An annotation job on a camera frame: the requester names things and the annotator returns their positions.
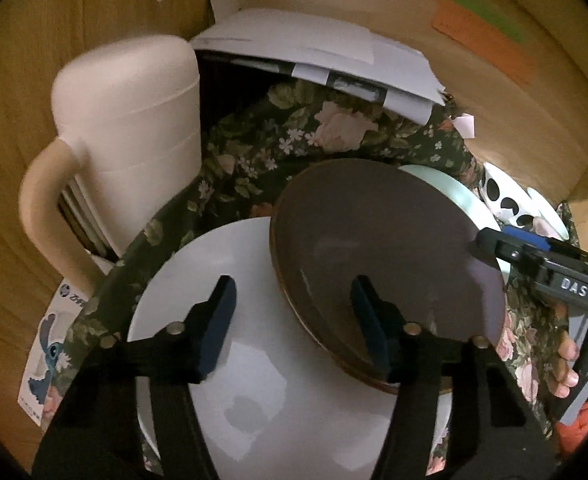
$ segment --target brown bowl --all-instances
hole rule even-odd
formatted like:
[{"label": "brown bowl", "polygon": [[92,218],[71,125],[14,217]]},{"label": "brown bowl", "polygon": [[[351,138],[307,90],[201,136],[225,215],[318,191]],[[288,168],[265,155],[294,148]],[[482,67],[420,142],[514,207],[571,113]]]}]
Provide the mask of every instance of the brown bowl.
[{"label": "brown bowl", "polygon": [[350,303],[370,277],[406,320],[466,341],[496,344],[505,316],[496,259],[478,228],[443,193],[387,164],[356,158],[314,165],[282,193],[270,222],[272,263],[310,335],[356,378],[394,392],[373,367]]}]

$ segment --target ceramic bowl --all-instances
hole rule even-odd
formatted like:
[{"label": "ceramic bowl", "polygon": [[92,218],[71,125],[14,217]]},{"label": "ceramic bowl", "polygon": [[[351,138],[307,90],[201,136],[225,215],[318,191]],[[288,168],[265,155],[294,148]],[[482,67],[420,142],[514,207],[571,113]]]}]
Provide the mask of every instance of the ceramic bowl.
[{"label": "ceramic bowl", "polygon": [[536,207],[538,207],[541,216],[549,222],[549,224],[560,235],[560,237],[563,240],[569,240],[570,233],[567,231],[567,227],[565,227],[561,217],[556,213],[556,211],[554,211],[554,208],[550,205],[548,200],[533,187],[528,188],[528,195],[535,203]]},{"label": "ceramic bowl", "polygon": [[485,174],[478,188],[479,194],[492,214],[514,227],[532,225],[540,211],[523,188],[495,165],[486,162]]},{"label": "ceramic bowl", "polygon": [[362,159],[317,164],[280,196],[270,224],[272,261],[294,312],[355,377],[392,389],[370,362],[350,283],[370,277],[405,319],[439,336],[498,341],[503,277],[480,254],[479,229],[442,192],[407,171]]},{"label": "ceramic bowl", "polygon": [[[300,325],[279,289],[268,244],[269,218],[228,224],[178,251],[150,281],[128,340],[182,320],[222,274],[238,289],[222,354],[190,386],[221,478],[366,480],[385,439],[395,396],[345,374]],[[136,385],[145,438],[156,447],[148,382]],[[448,420],[442,397],[436,427]]]}]

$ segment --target white paper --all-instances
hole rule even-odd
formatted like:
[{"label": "white paper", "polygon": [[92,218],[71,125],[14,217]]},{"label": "white paper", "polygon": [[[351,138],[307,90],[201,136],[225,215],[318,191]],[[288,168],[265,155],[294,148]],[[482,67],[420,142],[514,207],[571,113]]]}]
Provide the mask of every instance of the white paper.
[{"label": "white paper", "polygon": [[[113,267],[102,258],[94,260],[106,274]],[[68,358],[64,353],[59,353],[54,362],[52,359],[46,359],[45,351],[58,351],[58,345],[65,340],[68,328],[81,312],[85,301],[87,298],[64,278],[54,293],[45,316],[39,322],[18,393],[19,405],[36,424],[40,425],[43,403],[52,381],[52,373],[65,367]]]},{"label": "white paper", "polygon": [[[389,38],[370,34],[366,28],[349,23],[329,20],[328,27],[319,30],[328,18],[295,12],[272,14],[274,12],[284,11],[242,10],[202,32],[190,43],[196,50],[280,59],[336,70],[417,95],[439,105],[444,104],[440,94],[443,86],[432,72],[427,59],[417,50]],[[258,23],[265,16],[272,18]],[[298,18],[293,18],[288,24],[289,16]],[[346,27],[345,34],[340,36],[343,26]],[[360,36],[359,29],[367,31],[367,41],[364,36]],[[372,63],[356,56],[362,43],[371,47]]]},{"label": "white paper", "polygon": [[243,9],[249,0],[210,0],[214,21],[220,22]]},{"label": "white paper", "polygon": [[383,108],[407,117],[416,124],[425,125],[430,120],[434,103],[402,90],[389,89]]},{"label": "white paper", "polygon": [[68,185],[65,186],[63,191],[61,191],[61,196],[68,205],[70,211],[72,212],[72,215],[74,216],[78,224],[81,226],[81,229],[90,239],[96,252],[99,254],[99,256],[102,256],[104,258],[107,256],[106,243],[103,243],[103,240],[101,239],[100,235],[93,227],[93,225],[96,223],[96,220],[92,219],[93,221],[90,221],[90,219],[84,214],[82,207],[76,200],[74,192],[71,188],[72,183],[74,183],[74,185],[76,184],[74,179],[71,179]]},{"label": "white paper", "polygon": [[85,200],[83,192],[81,191],[81,188],[78,185],[79,180],[79,176],[75,175],[74,178],[68,181],[68,187],[72,193],[72,198],[74,198],[76,204],[80,208],[80,217],[84,218],[90,224],[91,230],[93,230],[96,236],[100,238],[103,245],[109,247],[110,243],[107,241],[105,233],[103,233],[101,227],[98,225],[96,218],[94,218],[92,210],[90,209],[90,206],[87,204],[87,200]]},{"label": "white paper", "polygon": [[474,139],[474,115],[463,114],[452,121],[464,139]]},{"label": "white paper", "polygon": [[327,78],[330,77],[330,71],[327,68],[314,65],[306,65],[304,63],[296,63],[294,70],[292,70],[292,77],[325,85]]},{"label": "white paper", "polygon": [[[276,48],[280,44],[286,44],[295,50],[306,48],[365,64],[374,62],[372,34],[369,29],[353,23],[287,10],[244,9],[223,22],[216,23],[196,38],[260,41]],[[254,55],[274,58],[274,54],[275,52],[271,56]]]}]

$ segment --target wooden wall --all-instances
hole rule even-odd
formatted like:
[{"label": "wooden wall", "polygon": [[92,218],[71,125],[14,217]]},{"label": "wooden wall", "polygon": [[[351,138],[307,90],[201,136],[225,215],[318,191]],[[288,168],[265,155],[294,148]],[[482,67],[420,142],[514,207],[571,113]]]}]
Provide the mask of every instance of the wooden wall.
[{"label": "wooden wall", "polygon": [[[588,167],[588,11],[580,0],[486,0],[529,36],[538,63],[520,88],[431,30],[437,0],[254,0],[360,23],[423,50],[477,117],[480,157],[552,200]],[[28,163],[55,135],[50,86],[68,60],[146,32],[190,37],[206,26],[206,0],[2,0],[0,3],[0,437],[29,467],[40,431],[16,403],[36,326],[60,277],[23,234],[17,195]],[[576,189],[588,196],[586,184]],[[588,203],[584,208],[588,217]],[[583,228],[588,233],[588,222]]]},{"label": "wooden wall", "polygon": [[207,0],[2,0],[0,3],[0,438],[29,467],[40,430],[16,402],[37,324],[60,276],[23,234],[17,196],[29,162],[54,137],[56,72],[97,45],[146,32],[188,38]]},{"label": "wooden wall", "polygon": [[522,49],[536,63],[529,85],[517,85],[434,30],[430,23],[439,0],[253,0],[253,4],[353,21],[421,50],[446,89],[475,116],[476,139],[468,142],[472,152],[519,183],[559,201],[588,165],[588,79],[558,40],[515,0],[483,1],[499,9],[526,38]]}]

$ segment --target floral cloth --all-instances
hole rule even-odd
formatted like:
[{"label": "floral cloth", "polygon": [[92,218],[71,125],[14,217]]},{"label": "floral cloth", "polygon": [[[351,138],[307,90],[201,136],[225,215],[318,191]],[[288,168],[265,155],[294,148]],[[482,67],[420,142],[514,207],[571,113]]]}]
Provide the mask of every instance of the floral cloth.
[{"label": "floral cloth", "polygon": [[[148,223],[70,327],[62,349],[66,366],[53,378],[42,427],[52,420],[89,350],[126,338],[143,291],[176,251],[213,228],[269,216],[287,183],[311,164],[344,156],[396,166],[422,164],[476,186],[482,167],[453,126],[457,114],[455,102],[447,96],[446,105],[435,105],[428,124],[419,126],[380,105],[292,79],[220,120],[203,135],[199,176]],[[555,323],[549,309],[532,300],[518,277],[510,277],[506,293],[498,352],[549,433],[540,378],[556,351]],[[158,460],[145,443],[144,449],[148,467],[158,470]],[[437,447],[432,470],[444,463],[445,449],[443,443]]]}]

